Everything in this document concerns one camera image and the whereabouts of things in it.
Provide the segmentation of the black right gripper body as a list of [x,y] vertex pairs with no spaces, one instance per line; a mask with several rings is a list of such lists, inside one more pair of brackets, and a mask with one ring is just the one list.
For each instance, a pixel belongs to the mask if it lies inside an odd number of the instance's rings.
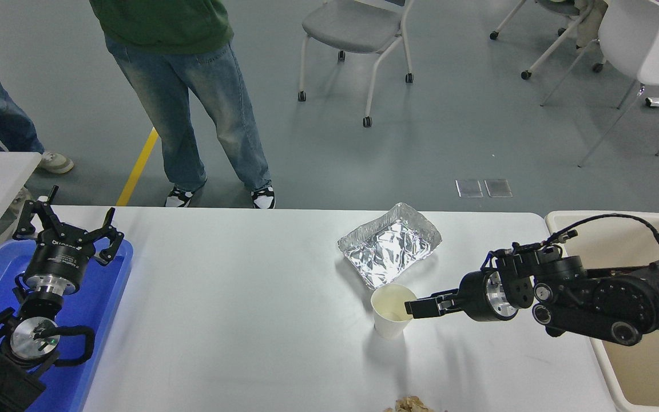
[[489,274],[483,271],[467,273],[461,279],[458,290],[458,303],[461,310],[478,322],[494,320],[494,311],[487,297]]

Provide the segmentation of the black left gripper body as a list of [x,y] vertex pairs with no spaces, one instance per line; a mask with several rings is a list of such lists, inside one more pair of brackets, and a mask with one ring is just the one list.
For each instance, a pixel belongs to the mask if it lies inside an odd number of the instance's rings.
[[37,238],[32,260],[25,271],[25,282],[34,285],[45,276],[63,278],[70,285],[81,285],[89,260],[95,254],[93,243],[75,245],[50,235]]

